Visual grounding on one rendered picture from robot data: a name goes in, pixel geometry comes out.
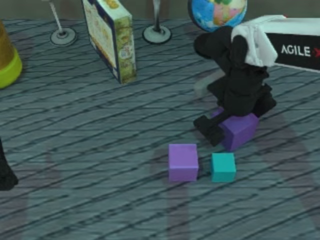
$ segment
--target food box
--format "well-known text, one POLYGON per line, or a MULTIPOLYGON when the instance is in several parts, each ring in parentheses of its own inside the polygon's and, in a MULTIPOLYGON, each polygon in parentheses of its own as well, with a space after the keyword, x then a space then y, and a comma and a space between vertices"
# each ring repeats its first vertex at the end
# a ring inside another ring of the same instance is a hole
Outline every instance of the food box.
POLYGON ((82 0, 90 41, 120 84, 136 79, 132 15, 118 0, 82 0))

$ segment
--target large purple block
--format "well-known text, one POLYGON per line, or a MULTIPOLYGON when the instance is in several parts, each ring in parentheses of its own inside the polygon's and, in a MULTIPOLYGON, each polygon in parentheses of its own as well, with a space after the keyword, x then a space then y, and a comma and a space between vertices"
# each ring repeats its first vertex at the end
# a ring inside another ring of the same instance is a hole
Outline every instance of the large purple block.
POLYGON ((196 144, 169 144, 169 181, 194 182, 199 163, 196 144))
MULTIPOLYGON (((215 117, 223 111, 218 108, 211 116, 215 117)), ((250 141, 255 135, 259 119, 253 113, 247 116, 232 116, 222 122, 219 126, 223 129, 225 138, 221 142, 228 152, 232 152, 241 145, 250 141)))

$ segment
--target yellow cup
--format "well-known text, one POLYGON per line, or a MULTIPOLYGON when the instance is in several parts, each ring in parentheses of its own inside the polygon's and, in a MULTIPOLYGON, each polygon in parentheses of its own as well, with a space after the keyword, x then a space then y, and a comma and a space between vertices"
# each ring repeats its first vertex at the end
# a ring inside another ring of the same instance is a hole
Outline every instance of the yellow cup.
POLYGON ((22 61, 11 44, 5 26, 0 20, 0 89, 13 84, 21 75, 22 61))

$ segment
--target teal cube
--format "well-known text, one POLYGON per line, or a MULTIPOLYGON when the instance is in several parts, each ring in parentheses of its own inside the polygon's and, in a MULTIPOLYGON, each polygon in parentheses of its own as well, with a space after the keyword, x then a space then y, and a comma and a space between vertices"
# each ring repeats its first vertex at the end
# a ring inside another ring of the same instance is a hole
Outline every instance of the teal cube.
POLYGON ((236 177, 236 161, 233 153, 212 153, 211 180, 214 183, 230 183, 236 177))

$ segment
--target background wall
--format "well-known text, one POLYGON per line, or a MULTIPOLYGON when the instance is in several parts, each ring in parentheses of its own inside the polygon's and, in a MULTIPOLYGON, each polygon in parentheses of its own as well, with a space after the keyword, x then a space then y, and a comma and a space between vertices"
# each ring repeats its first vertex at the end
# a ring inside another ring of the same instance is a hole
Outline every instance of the background wall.
MULTIPOLYGON (((81 19, 82 0, 54 0, 61 18, 81 19)), ((284 14, 289 17, 320 17, 320 0, 248 0, 247 18, 284 14)), ((152 0, 121 0, 135 18, 151 18, 152 0)), ((188 18, 188 0, 162 0, 163 18, 188 18)), ((51 19, 47 2, 41 0, 0 0, 1 19, 51 19)))

